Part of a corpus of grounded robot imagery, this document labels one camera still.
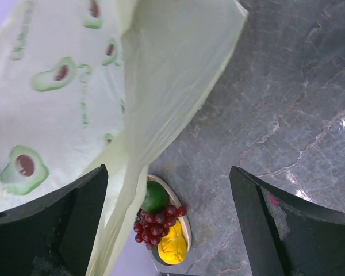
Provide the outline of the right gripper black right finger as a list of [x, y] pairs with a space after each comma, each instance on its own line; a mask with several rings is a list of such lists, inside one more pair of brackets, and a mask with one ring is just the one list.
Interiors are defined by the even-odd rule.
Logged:
[[345, 275], [345, 213], [240, 167], [229, 179], [253, 275]]

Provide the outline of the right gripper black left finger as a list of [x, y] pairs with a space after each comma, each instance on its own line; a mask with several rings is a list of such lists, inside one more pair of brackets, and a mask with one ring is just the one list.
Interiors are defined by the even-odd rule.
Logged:
[[61, 189], [0, 212], [0, 275], [85, 275], [107, 185], [101, 165]]

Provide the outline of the green lime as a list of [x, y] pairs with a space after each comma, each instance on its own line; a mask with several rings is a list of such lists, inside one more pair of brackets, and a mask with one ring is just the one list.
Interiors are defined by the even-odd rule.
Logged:
[[147, 190], [140, 207], [147, 213], [159, 213], [169, 204], [169, 196], [164, 187], [156, 181], [147, 181]]

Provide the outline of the light green plastic bag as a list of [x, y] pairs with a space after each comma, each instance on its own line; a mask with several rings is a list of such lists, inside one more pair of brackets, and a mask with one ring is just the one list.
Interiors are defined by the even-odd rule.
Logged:
[[87, 275], [109, 275], [150, 164], [225, 70], [238, 1], [18, 1], [0, 29], [0, 212], [105, 165]]

